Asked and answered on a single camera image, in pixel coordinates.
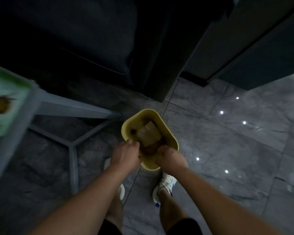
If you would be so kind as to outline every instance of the sneaker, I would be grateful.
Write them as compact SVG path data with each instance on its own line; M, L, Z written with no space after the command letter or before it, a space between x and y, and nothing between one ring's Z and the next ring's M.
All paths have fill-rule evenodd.
M103 170L106 170L108 168L108 166L110 166L110 164L111 164L111 158L107 158L105 160L104 165L103 165ZM123 184L121 184L120 187L121 187L120 200L123 200L124 195L125 195L125 187Z
M159 192L165 189L172 196L172 187L175 185L176 181L177 180L173 176L170 176L166 174L165 172L162 173L162 178L160 180L160 183L159 185L156 186L156 188L154 189L152 193L152 197L157 207L160 206Z

